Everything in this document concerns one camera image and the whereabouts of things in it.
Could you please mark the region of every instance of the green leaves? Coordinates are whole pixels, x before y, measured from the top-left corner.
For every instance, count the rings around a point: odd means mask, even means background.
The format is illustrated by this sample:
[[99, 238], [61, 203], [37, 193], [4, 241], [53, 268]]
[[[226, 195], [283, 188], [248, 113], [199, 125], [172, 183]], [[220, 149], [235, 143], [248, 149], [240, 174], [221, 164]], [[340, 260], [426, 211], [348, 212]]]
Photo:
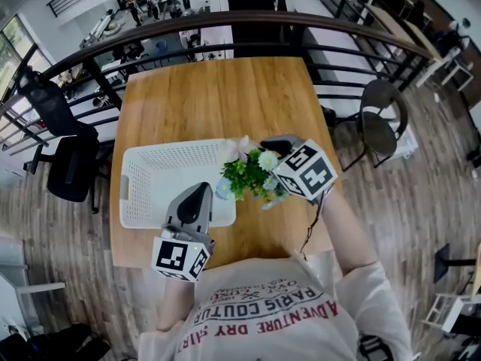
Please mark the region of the green leaves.
[[258, 161], [261, 151], [252, 150], [247, 155], [247, 163], [236, 160], [224, 165], [222, 175], [231, 181], [231, 191], [236, 200], [244, 200], [244, 192], [250, 189], [254, 195], [260, 195], [268, 200], [268, 191], [262, 188], [262, 184], [270, 173], [259, 167]]

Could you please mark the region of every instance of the wooden floor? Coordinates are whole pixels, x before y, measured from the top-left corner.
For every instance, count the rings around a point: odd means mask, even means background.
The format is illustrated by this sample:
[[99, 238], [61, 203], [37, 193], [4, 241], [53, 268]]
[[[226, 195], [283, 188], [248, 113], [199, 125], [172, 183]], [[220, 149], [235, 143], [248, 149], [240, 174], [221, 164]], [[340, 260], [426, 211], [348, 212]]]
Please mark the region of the wooden floor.
[[[365, 221], [413, 335], [421, 359], [449, 359], [459, 343], [420, 323], [435, 291], [454, 292], [468, 270], [450, 270], [434, 287], [433, 254], [445, 243], [452, 255], [472, 257], [481, 239], [481, 180], [464, 169], [476, 144], [466, 111], [456, 93], [433, 98], [433, 86], [406, 92], [410, 124], [419, 149], [378, 169], [363, 160], [351, 168], [343, 188]], [[344, 164], [356, 148], [352, 129], [336, 131], [334, 144]], [[65, 281], [67, 287], [35, 295], [47, 330], [84, 322], [104, 336], [113, 351], [105, 359], [137, 356], [138, 336], [153, 329], [162, 285], [149, 271], [114, 268], [110, 251], [109, 185], [98, 180], [101, 211], [88, 203], [62, 201], [45, 190], [47, 167], [22, 183], [0, 190], [0, 230], [25, 242], [31, 283]]]

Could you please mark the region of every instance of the white plastic basket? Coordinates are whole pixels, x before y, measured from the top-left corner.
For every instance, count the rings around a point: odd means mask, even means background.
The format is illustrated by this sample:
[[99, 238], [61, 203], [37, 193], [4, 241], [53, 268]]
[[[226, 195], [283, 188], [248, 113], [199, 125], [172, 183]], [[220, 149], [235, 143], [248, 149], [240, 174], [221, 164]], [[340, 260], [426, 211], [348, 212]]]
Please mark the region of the white plastic basket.
[[[133, 229], [159, 229], [171, 201], [185, 189], [221, 178], [217, 155], [224, 139], [185, 141], [129, 148], [120, 177], [120, 222]], [[230, 226], [235, 201], [213, 197], [210, 226]]]

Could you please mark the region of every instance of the black cable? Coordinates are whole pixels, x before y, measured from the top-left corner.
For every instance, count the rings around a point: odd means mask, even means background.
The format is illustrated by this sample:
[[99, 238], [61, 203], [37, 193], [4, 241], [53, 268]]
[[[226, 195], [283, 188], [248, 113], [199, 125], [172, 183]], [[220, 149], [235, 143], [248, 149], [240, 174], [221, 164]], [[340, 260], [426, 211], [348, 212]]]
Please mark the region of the black cable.
[[313, 234], [314, 226], [316, 225], [317, 221], [319, 220], [319, 214], [321, 214], [322, 203], [324, 202], [324, 195], [325, 195], [325, 193], [322, 192], [321, 199], [317, 203], [316, 217], [314, 218], [314, 221], [310, 224], [310, 226], [307, 228], [306, 239], [304, 240], [304, 244], [301, 247], [301, 254], [304, 257], [304, 260], [306, 260], [306, 261], [307, 261], [306, 254], [304, 254], [303, 250], [304, 250], [307, 242], [309, 242], [310, 236]]

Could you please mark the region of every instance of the pink flower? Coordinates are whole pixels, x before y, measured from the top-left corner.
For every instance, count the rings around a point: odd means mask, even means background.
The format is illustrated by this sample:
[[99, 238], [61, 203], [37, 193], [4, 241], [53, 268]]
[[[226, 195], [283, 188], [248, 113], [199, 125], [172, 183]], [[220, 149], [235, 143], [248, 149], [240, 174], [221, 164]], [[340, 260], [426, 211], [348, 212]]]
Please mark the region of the pink flower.
[[242, 139], [225, 139], [219, 147], [219, 164], [240, 160], [247, 163], [247, 154], [257, 147], [249, 142], [246, 135]]

